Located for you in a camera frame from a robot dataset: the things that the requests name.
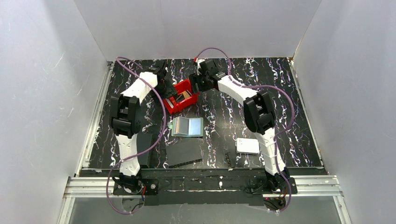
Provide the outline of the mint green card holder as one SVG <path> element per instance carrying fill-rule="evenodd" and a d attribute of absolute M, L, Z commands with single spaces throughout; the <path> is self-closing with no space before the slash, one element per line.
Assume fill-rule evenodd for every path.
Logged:
<path fill-rule="evenodd" d="M 203 118 L 176 117 L 168 123 L 174 137 L 203 137 Z"/>

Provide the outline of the red plastic bin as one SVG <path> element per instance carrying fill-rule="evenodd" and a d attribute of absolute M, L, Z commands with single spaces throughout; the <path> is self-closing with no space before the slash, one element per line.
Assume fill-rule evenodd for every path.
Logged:
<path fill-rule="evenodd" d="M 163 99 L 163 103 L 169 114 L 181 112 L 184 108 L 198 101 L 199 93 L 193 93 L 189 79 L 173 85 L 176 95 Z"/>

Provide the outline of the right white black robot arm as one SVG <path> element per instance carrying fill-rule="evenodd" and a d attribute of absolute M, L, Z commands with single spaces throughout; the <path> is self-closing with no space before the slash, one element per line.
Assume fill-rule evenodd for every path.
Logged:
<path fill-rule="evenodd" d="M 196 71 L 189 75 L 194 93 L 216 89 L 243 107 L 244 121 L 247 128 L 258 140 L 265 162 L 266 183 L 270 190 L 291 189 L 289 173 L 278 155 L 275 140 L 275 110 L 269 94 L 255 91 L 231 75 L 219 70 L 212 59 L 194 59 Z"/>

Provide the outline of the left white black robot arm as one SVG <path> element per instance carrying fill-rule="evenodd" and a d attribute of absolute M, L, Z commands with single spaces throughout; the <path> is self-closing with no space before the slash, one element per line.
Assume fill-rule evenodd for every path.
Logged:
<path fill-rule="evenodd" d="M 121 94 L 110 99 L 110 121 L 119 147 L 119 177 L 114 181 L 128 188 L 133 194 L 143 190 L 144 184 L 139 171 L 137 134 L 141 130 L 141 103 L 148 94 L 160 101 L 176 94 L 175 88 L 165 77 L 168 65 L 165 61 L 156 61 L 153 66 L 142 68 L 136 80 Z"/>

